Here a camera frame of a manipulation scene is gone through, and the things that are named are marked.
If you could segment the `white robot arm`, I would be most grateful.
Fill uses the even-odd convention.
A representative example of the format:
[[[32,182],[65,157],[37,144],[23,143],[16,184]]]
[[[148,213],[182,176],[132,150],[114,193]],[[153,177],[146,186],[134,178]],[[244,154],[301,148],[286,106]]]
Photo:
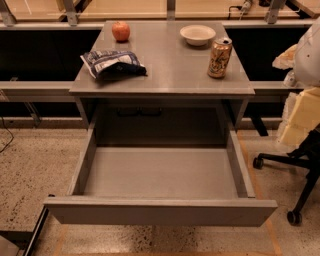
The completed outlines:
[[[298,82],[306,86],[320,85],[320,17],[299,39],[293,70]]]

